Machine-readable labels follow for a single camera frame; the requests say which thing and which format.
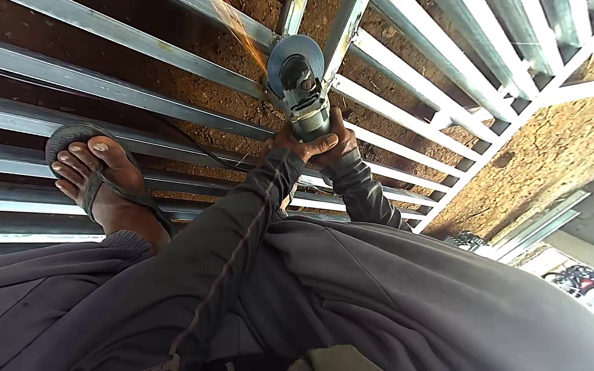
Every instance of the cuff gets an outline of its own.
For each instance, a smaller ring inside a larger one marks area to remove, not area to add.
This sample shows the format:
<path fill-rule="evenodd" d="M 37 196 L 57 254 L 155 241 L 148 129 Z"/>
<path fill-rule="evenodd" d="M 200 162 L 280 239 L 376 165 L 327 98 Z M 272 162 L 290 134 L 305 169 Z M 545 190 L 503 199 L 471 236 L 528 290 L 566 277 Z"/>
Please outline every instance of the cuff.
<path fill-rule="evenodd" d="M 150 242 L 126 229 L 110 234 L 102 240 L 102 244 L 108 248 L 129 250 L 133 255 L 138 255 L 138 258 L 141 258 L 151 248 Z"/>
<path fill-rule="evenodd" d="M 322 173 L 331 181 L 337 182 L 345 178 L 350 178 L 362 172 L 367 166 L 361 159 L 359 148 L 355 148 L 352 152 L 336 160 L 335 163 L 322 169 Z"/>

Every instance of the hand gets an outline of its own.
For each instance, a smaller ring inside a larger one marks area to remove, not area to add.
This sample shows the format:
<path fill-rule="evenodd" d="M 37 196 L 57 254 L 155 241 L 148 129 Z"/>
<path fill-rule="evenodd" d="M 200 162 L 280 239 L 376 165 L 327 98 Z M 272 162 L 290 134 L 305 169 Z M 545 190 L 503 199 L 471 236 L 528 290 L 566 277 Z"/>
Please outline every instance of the hand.
<path fill-rule="evenodd" d="M 313 156 L 310 163 L 323 168 L 333 164 L 339 158 L 347 155 L 356 148 L 356 137 L 354 131 L 345 129 L 342 124 L 341 109 L 332 107 L 329 111 L 329 123 L 331 132 L 338 137 L 338 143 L 331 150 L 322 155 Z"/>
<path fill-rule="evenodd" d="M 325 153 L 334 148 L 337 143 L 338 136 L 333 133 L 323 135 L 309 143 L 302 143 L 294 137 L 292 125 L 290 125 L 290 123 L 285 123 L 281 128 L 281 131 L 276 134 L 276 138 L 267 139 L 263 143 L 263 147 L 260 150 L 260 157 L 258 159 L 258 166 L 263 164 L 265 156 L 272 150 L 272 148 L 287 148 L 299 155 L 302 161 L 308 162 L 311 156 Z"/>

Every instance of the flip-flop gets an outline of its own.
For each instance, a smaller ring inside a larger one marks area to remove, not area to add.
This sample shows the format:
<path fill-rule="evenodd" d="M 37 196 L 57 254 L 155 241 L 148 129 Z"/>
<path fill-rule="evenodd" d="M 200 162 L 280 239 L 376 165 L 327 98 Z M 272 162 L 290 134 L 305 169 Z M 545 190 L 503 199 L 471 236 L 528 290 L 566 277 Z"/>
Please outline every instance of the flip-flop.
<path fill-rule="evenodd" d="M 55 161 L 57 161 L 57 155 L 59 154 L 59 152 L 61 152 L 62 150 L 67 150 L 68 146 L 70 146 L 70 143 L 87 143 L 89 139 L 100 136 L 107 137 L 118 143 L 125 151 L 125 154 L 128 156 L 128 160 L 130 160 L 130 162 L 132 162 L 132 165 L 134 165 L 136 169 L 139 170 L 139 172 L 141 172 L 139 164 L 136 163 L 136 160 L 134 159 L 134 157 L 132 157 L 132 154 L 124 145 L 122 145 L 118 140 L 116 140 L 115 137 L 108 131 L 102 129 L 97 125 L 92 125 L 89 123 L 76 123 L 64 125 L 57 129 L 52 134 L 52 136 L 49 137 L 49 139 L 47 140 L 47 144 L 45 145 L 45 159 L 47 161 L 47 165 L 49 165 L 49 168 L 52 170 L 54 175 L 56 175 L 57 178 L 61 179 L 62 177 L 59 175 L 59 173 L 55 172 L 54 169 L 52 169 L 52 164 Z M 159 209 L 159 207 L 157 207 L 157 205 L 153 201 L 153 198 L 148 193 L 144 193 L 143 195 L 133 193 L 128 190 L 125 190 L 118 184 L 114 183 L 104 173 L 104 170 L 106 170 L 107 168 L 107 164 L 105 164 L 103 160 L 98 160 L 100 165 L 98 166 L 98 169 L 96 171 L 91 173 L 91 177 L 87 179 L 87 185 L 84 194 L 83 208 L 92 221 L 95 221 L 93 218 L 93 203 L 95 201 L 95 196 L 98 194 L 100 186 L 103 183 L 107 183 L 110 186 L 111 190 L 117 195 L 121 196 L 122 198 L 137 203 L 139 205 L 149 207 L 153 211 L 153 214 L 155 215 L 157 220 L 162 224 L 164 229 L 166 229 L 166 232 L 169 233 L 171 238 L 176 236 L 176 230 L 173 227 L 173 224 L 166 216 L 164 216 L 164 213 Z"/>

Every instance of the dirt ground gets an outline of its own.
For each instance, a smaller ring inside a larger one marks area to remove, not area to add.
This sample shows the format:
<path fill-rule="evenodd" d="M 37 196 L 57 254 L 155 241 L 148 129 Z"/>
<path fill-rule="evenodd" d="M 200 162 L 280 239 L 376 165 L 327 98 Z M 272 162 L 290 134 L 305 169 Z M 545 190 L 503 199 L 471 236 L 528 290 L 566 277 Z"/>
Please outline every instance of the dirt ground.
<path fill-rule="evenodd" d="M 79 2 L 251 79 L 260 80 L 261 78 L 261 68 L 232 36 L 214 29 L 199 16 L 185 12 L 169 0 L 80 0 Z M 320 46 L 324 46 L 339 2 L 340 0 L 309 0 L 300 32 L 314 38 Z M 477 61 L 477 56 L 441 15 L 436 5 L 432 1 L 422 1 L 422 3 L 467 55 Z M 277 0 L 233 0 L 233 5 L 270 29 L 275 28 L 281 9 L 281 3 Z M 362 27 L 460 104 L 473 103 L 372 8 L 366 11 L 362 19 Z M 156 61 L 6 0 L 0 0 L 0 40 L 132 82 L 184 102 L 224 112 L 273 129 L 278 129 L 282 123 L 282 114 L 269 104 L 263 104 L 243 93 Z M 346 56 L 340 73 L 425 122 L 429 122 L 432 117 L 433 111 L 420 103 L 416 97 L 351 54 Z M 594 58 L 585 70 L 585 74 L 586 79 L 594 79 Z M 0 77 L 0 97 L 142 130 L 160 131 L 169 136 L 174 135 L 142 110 L 109 101 L 76 97 L 3 77 Z M 330 98 L 333 104 L 344 110 L 348 121 L 352 123 L 449 165 L 455 165 L 460 159 L 457 154 L 419 137 L 360 105 L 344 100 L 335 93 L 331 93 Z M 248 156 L 257 156 L 259 153 L 260 142 L 256 140 L 244 139 L 193 123 L 179 122 L 179 124 L 203 144 L 233 150 Z M 474 144 L 475 139 L 459 127 L 444 131 L 469 147 Z M 10 144 L 13 140 L 20 145 L 19 139 L 12 139 L 9 133 L 0 131 L 0 143 Z M 43 140 L 29 136 L 24 143 L 28 147 L 41 149 Z M 431 180 L 441 181 L 444 178 L 445 174 L 436 170 L 393 155 L 381 148 L 366 143 L 360 144 L 362 154 L 366 158 Z M 161 160 L 150 156 L 141 156 L 140 162 L 146 166 L 166 170 L 237 181 L 243 180 L 244 177 L 243 173 L 231 170 Z M 471 230 L 483 237 L 491 238 L 503 227 L 515 220 L 528 217 L 560 197 L 561 194 L 593 178 L 594 98 L 543 109 L 453 200 L 426 229 L 426 232 L 443 237 L 449 233 Z M 400 181 L 381 177 L 378 179 L 386 186 L 424 194 L 428 192 Z M 184 194 L 163 193 L 162 195 L 210 200 Z"/>

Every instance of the angle grinder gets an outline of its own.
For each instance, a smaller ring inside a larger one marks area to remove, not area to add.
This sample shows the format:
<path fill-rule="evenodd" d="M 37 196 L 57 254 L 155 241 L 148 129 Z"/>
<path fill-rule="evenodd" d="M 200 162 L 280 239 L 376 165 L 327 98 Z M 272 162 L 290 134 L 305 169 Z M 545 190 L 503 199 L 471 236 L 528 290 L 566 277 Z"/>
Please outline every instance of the angle grinder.
<path fill-rule="evenodd" d="M 267 95 L 285 111 L 295 137 L 303 142 L 330 132 L 324 71 L 318 43 L 305 35 L 281 38 L 267 60 Z"/>

